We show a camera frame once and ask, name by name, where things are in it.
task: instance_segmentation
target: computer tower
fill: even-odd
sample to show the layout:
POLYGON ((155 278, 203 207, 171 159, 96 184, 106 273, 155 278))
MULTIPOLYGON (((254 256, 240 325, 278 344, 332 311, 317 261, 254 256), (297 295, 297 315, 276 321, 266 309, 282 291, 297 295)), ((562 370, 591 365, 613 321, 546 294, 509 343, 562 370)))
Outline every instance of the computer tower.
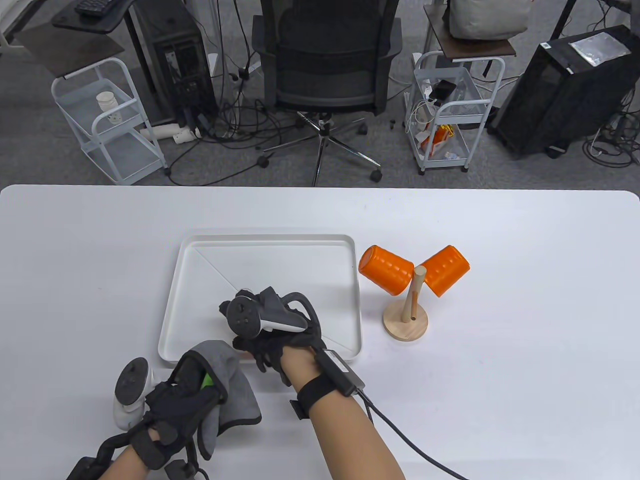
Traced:
POLYGON ((161 102, 180 126, 194 129, 199 113, 212 120, 218 105, 202 34, 184 3, 137 0, 133 5, 161 102))
POLYGON ((640 38, 619 25, 538 46, 490 132, 517 154, 558 157, 611 119, 640 77, 640 38), (606 32, 630 54, 592 66, 570 44, 606 32))

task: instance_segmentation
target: orange plastic cup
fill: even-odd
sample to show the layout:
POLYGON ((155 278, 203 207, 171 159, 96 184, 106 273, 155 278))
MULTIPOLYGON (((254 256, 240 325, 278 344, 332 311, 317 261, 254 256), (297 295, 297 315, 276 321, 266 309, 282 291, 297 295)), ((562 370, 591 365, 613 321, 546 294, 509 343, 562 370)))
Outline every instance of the orange plastic cup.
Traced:
POLYGON ((362 255, 358 271, 387 293, 400 295, 411 283, 413 264, 378 245, 362 255))
POLYGON ((427 269, 424 283, 438 297, 444 295, 471 267, 454 246, 446 246, 421 265, 427 269))

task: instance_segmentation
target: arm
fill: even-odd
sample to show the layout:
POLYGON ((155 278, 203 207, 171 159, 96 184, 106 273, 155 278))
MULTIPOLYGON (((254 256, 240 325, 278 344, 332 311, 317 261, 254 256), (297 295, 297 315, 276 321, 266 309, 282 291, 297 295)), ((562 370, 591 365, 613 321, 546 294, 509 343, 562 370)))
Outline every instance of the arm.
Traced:
MULTIPOLYGON (((320 375, 309 349, 284 347, 282 369, 300 391, 320 375)), ((396 459, 352 397, 334 391, 322 397, 309 417, 333 480, 404 480, 396 459)))
MULTIPOLYGON (((152 440, 160 440, 158 432, 149 430, 152 440)), ((100 480, 145 480, 149 469, 130 445, 114 461, 100 480)))

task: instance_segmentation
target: chair wheel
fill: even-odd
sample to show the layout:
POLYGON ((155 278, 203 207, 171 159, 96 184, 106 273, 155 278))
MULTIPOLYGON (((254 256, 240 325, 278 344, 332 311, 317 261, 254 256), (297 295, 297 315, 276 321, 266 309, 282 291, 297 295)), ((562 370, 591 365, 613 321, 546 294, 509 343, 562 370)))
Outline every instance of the chair wheel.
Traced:
POLYGON ((561 152, 560 150, 556 150, 555 148, 547 147, 545 148, 545 153, 547 154, 547 157, 556 159, 556 158, 560 158, 564 152, 561 152))
POLYGON ((369 176, 369 178, 371 179, 372 182, 378 183, 380 180, 382 180, 382 171, 374 170, 373 172, 371 172, 371 175, 369 176))
POLYGON ((258 160, 256 161, 256 163, 260 168, 267 168, 269 166, 269 159, 264 155, 261 155, 258 157, 258 160))

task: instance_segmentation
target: wooden dowel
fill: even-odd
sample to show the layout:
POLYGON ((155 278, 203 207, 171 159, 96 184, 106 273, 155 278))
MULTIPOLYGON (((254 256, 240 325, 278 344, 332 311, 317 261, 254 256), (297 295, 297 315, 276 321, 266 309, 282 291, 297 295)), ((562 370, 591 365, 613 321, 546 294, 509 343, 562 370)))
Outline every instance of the wooden dowel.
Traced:
POLYGON ((418 316, 418 292, 411 292, 411 320, 418 316))
POLYGON ((406 301, 404 302, 404 308, 402 310, 402 314, 400 320, 403 323, 408 323, 415 318, 414 312, 417 309, 418 304, 418 295, 420 295, 420 289, 422 288, 422 284, 424 283, 424 277, 427 276, 427 269, 423 265, 418 265, 413 270, 413 278, 411 280, 411 285, 409 286, 409 292, 406 296, 406 301), (413 293, 416 293, 415 297, 415 308, 413 303, 413 293))

